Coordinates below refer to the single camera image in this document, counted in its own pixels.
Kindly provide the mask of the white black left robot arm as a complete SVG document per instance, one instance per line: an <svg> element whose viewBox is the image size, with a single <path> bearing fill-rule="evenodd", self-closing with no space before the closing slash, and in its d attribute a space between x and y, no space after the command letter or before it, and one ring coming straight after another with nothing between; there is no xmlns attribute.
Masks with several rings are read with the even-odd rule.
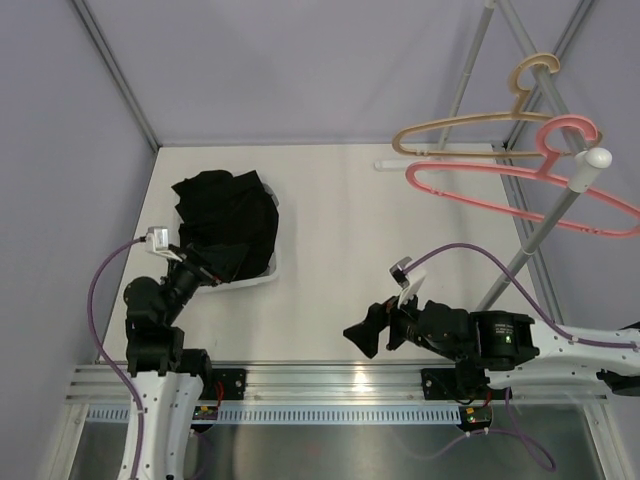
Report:
<svg viewBox="0 0 640 480"><path fill-rule="evenodd" d="M125 288L127 373L131 391L122 479L181 479L189 432L199 400L241 400L246 372L216 368L204 349L187 349L178 315L201 287L234 280L244 255L189 245L154 248L168 260L159 281L138 277Z"/></svg>

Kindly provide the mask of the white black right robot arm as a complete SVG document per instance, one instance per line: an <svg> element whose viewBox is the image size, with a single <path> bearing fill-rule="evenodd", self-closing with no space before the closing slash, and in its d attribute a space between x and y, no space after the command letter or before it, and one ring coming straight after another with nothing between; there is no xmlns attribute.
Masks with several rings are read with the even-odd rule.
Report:
<svg viewBox="0 0 640 480"><path fill-rule="evenodd" d="M506 311L468 312L416 298L396 297L369 306L365 318L343 335L367 358L411 343L452 361L451 376L431 381L445 398L484 400L500 390L536 384L606 385L618 396L639 394L639 327L618 331L560 332L543 320Z"/></svg>

